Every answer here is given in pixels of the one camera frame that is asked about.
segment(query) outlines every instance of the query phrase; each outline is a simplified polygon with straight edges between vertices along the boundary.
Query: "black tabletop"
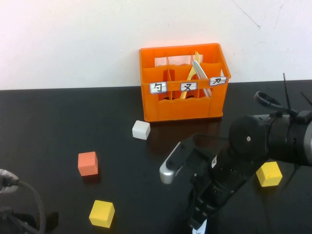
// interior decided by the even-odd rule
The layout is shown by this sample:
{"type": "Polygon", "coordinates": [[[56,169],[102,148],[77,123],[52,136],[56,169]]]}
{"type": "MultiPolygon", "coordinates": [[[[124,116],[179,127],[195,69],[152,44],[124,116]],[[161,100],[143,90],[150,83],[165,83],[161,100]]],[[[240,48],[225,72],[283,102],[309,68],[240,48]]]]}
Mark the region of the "black tabletop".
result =
{"type": "MultiPolygon", "coordinates": [[[[308,110],[299,91],[311,96],[312,81],[288,82],[293,109],[308,110]]],[[[47,212],[59,212],[56,234],[181,233],[190,174],[164,185],[159,167],[175,145],[193,133],[227,136],[238,117],[267,114],[254,101],[261,90],[286,104],[282,82],[229,84],[223,117],[151,124],[147,139],[132,137],[143,119],[140,87],[0,91],[0,168],[15,173],[41,194],[47,212]],[[83,179],[78,154],[95,151],[98,181],[83,179]],[[111,201],[110,229],[89,221],[94,200],[111,201]]],[[[223,142],[213,142],[213,151],[223,142]]],[[[285,187],[293,165],[278,162],[278,187],[261,188],[252,177],[219,211],[216,233],[311,233],[312,168],[300,167],[285,187]]],[[[37,213],[23,188],[0,195],[0,206],[37,213]]]]}

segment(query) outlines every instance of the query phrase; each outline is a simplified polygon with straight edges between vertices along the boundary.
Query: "orange crate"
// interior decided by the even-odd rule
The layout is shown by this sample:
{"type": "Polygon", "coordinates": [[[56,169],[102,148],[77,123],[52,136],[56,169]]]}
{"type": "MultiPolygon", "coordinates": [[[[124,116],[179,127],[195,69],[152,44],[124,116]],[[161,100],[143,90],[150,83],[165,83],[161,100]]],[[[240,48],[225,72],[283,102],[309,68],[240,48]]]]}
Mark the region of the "orange crate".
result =
{"type": "Polygon", "coordinates": [[[231,74],[218,43],[140,49],[140,74],[144,118],[147,122],[220,117],[231,74]],[[191,63],[173,65],[173,56],[202,55],[200,66],[208,79],[194,75],[187,80],[191,63]],[[155,59],[165,58],[166,64],[155,67],[155,59]],[[181,99],[181,91],[187,92],[181,99]],[[211,90],[211,97],[203,89],[211,90]]]}

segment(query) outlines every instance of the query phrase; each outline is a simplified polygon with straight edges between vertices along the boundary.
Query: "block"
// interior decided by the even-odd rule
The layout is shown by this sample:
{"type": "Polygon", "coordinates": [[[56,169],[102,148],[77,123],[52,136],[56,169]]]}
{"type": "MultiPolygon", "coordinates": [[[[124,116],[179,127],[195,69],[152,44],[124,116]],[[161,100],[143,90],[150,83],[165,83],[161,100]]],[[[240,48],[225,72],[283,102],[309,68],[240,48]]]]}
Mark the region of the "block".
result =
{"type": "Polygon", "coordinates": [[[150,131],[150,123],[137,120],[132,128],[132,135],[134,138],[146,140],[150,131]]]}
{"type": "Polygon", "coordinates": [[[112,202],[95,200],[89,219],[92,225],[110,228],[115,209],[112,202]]]}
{"type": "Polygon", "coordinates": [[[277,162],[264,163],[256,174],[262,187],[276,186],[283,177],[277,162]]]}
{"type": "Polygon", "coordinates": [[[96,175],[98,173],[98,158],[95,152],[78,155],[78,169],[81,176],[96,175]]]}

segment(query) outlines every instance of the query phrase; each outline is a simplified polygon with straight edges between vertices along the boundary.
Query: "red cube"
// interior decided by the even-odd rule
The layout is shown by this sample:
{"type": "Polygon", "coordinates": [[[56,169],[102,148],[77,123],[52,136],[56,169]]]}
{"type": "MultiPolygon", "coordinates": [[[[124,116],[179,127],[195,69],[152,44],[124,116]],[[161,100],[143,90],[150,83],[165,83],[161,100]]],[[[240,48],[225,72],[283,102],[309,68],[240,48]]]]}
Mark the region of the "red cube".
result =
{"type": "Polygon", "coordinates": [[[98,158],[95,152],[81,153],[78,155],[78,169],[81,176],[98,174],[98,158]]]}

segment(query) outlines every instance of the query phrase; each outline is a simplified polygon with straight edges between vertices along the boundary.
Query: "label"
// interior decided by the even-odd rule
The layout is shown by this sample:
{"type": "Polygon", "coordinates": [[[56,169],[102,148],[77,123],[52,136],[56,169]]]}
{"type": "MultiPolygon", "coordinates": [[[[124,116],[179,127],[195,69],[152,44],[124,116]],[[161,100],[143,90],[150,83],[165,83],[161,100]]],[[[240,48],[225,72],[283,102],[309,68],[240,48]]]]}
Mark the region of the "label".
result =
{"type": "Polygon", "coordinates": [[[200,226],[200,228],[197,231],[193,229],[192,234],[205,234],[206,224],[207,224],[207,220],[203,222],[203,224],[200,226]]]}
{"type": "Polygon", "coordinates": [[[191,91],[197,89],[197,83],[196,82],[189,82],[189,83],[181,83],[180,91],[191,91]]]}
{"type": "Polygon", "coordinates": [[[216,165],[216,156],[214,157],[213,161],[211,162],[211,168],[213,168],[216,165]]]}
{"type": "Polygon", "coordinates": [[[225,84],[226,80],[227,80],[226,77],[211,77],[209,85],[210,86],[216,86],[219,84],[225,84]]]}
{"type": "Polygon", "coordinates": [[[150,83],[150,91],[152,94],[166,93],[167,82],[150,83]]]}

